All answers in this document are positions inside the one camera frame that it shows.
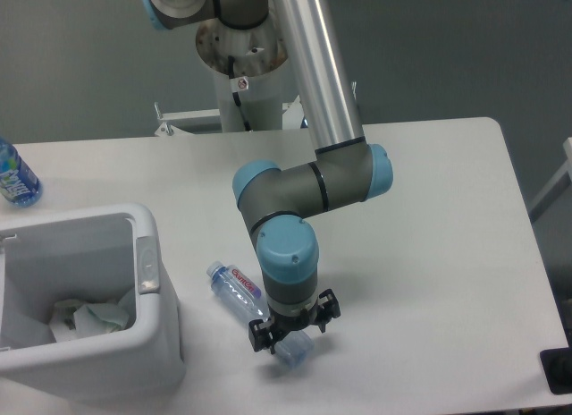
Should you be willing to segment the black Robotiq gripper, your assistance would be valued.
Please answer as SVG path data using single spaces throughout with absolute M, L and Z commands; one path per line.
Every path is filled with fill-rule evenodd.
M 254 319 L 248 323 L 248 339 L 254 352 L 268 350 L 274 355 L 277 342 L 291 332 L 314 325 L 323 334 L 326 326 L 340 316 L 340 304 L 332 289 L 321 292 L 317 301 L 290 305 L 270 299 L 267 304 L 270 318 Z

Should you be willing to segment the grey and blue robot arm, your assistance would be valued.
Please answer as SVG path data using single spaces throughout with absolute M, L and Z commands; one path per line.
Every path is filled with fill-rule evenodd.
M 261 267 L 268 317 L 248 324 L 255 351 L 340 315 L 319 291 L 319 249 L 308 218 L 388 191 L 391 161 L 366 141 L 343 69 L 327 0 L 141 0 L 158 29 L 199 24 L 197 48 L 231 91 L 242 131 L 253 131 L 246 92 L 255 77 L 291 63 L 315 149 L 313 162 L 242 166 L 232 189 Z

